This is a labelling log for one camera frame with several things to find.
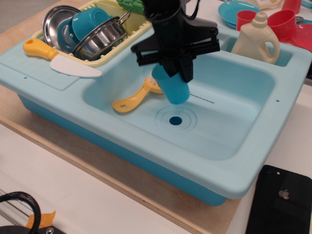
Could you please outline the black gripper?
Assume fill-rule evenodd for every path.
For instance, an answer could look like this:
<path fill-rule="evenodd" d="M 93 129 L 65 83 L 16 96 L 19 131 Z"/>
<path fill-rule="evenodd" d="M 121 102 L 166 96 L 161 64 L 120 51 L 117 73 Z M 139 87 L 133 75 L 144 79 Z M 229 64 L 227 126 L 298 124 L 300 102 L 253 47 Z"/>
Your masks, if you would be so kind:
<path fill-rule="evenodd" d="M 218 28 L 196 28 L 187 16 L 176 14 L 165 19 L 151 20 L 154 33 L 131 47 L 139 65 L 160 63 L 169 77 L 180 71 L 185 82 L 193 79 L 193 59 L 218 52 Z"/>

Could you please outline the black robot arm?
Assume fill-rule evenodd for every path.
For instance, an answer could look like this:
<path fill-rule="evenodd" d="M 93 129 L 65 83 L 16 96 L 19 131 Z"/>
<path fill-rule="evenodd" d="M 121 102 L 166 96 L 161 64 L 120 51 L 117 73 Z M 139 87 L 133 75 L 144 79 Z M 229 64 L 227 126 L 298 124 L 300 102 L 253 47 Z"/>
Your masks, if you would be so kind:
<path fill-rule="evenodd" d="M 185 83 L 190 82 L 193 60 L 220 50 L 217 23 L 197 18 L 197 9 L 186 15 L 184 0 L 145 0 L 143 4 L 154 33 L 132 46 L 138 64 L 159 63 L 170 77 L 179 73 Z"/>

